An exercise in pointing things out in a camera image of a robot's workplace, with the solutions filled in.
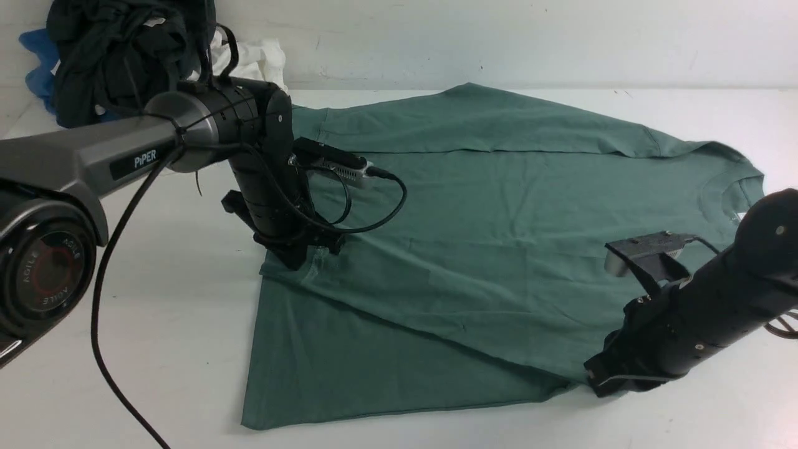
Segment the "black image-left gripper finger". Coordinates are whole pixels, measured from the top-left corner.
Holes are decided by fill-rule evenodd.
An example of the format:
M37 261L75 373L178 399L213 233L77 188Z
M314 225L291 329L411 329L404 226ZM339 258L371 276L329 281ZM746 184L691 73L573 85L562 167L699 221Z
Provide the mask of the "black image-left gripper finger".
M307 261L307 252L310 245L306 241L272 241L265 243L267 252L288 270L297 271Z
M339 255L341 249L345 244L345 234L319 232L315 236L315 246L319 248L327 248L329 253Z

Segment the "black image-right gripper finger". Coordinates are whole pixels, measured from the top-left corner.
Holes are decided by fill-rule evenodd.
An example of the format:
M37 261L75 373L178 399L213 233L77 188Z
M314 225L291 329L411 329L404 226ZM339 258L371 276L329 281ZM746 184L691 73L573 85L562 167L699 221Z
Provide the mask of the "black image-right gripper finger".
M647 392L686 375L686 358L649 350L605 350L584 362L587 382L599 398Z

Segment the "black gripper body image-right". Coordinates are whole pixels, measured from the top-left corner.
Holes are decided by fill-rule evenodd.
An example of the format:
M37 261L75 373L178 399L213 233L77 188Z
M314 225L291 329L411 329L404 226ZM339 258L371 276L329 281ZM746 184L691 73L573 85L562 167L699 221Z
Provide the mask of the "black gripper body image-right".
M686 373L745 338L774 316L774 281L730 252L641 307L609 350L683 355Z

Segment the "grey Piper arm image-left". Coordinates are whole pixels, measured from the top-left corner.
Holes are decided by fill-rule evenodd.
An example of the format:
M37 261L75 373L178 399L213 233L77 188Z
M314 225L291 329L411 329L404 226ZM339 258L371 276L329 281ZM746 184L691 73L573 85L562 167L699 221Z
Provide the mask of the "grey Piper arm image-left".
M137 117L2 141L2 365L51 330L87 292L111 236L102 198L168 168L228 161L225 212L291 270L308 248L344 238L310 207L294 154L290 97L276 84L180 82Z

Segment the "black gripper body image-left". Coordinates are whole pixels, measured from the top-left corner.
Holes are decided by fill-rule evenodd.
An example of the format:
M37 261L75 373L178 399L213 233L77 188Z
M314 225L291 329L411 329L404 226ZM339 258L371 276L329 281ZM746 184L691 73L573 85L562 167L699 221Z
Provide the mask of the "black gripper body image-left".
M310 247L317 233L336 233L310 207L305 176L294 166L272 171L256 150L243 150L228 162L238 190L223 197L223 210L247 225L255 242L265 247L272 241L306 241Z

